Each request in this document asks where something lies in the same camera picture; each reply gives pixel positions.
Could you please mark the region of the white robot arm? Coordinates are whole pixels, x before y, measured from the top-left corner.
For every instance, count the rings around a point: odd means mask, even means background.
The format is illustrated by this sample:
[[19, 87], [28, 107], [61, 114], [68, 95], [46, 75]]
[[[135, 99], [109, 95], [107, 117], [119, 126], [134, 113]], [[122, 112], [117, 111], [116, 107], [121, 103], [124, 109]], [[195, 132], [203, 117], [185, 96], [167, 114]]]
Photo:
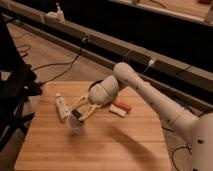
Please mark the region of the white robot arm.
[[93, 85], [72, 106], [79, 121], [112, 102], [125, 87], [131, 87], [145, 102], [192, 146], [190, 171], [213, 171], [213, 113], [198, 117], [138, 76], [127, 63], [117, 63], [113, 74]]

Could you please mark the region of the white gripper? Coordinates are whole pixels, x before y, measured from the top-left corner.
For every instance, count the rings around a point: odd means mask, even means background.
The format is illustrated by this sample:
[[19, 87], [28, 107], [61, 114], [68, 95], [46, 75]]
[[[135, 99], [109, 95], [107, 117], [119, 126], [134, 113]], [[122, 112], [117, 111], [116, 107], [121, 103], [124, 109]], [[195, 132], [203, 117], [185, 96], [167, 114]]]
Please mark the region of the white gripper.
[[106, 105], [112, 102], [116, 98], [118, 92], [118, 81], [113, 75], [110, 75], [106, 77], [100, 84], [96, 84], [94, 87], [92, 87], [89, 91], [89, 94], [85, 93], [78, 97], [71, 105], [71, 112], [74, 112], [81, 106], [88, 104], [90, 100], [93, 105], [90, 105], [88, 112], [79, 118], [79, 121], [85, 121], [94, 113], [97, 108], [100, 107], [100, 105]]

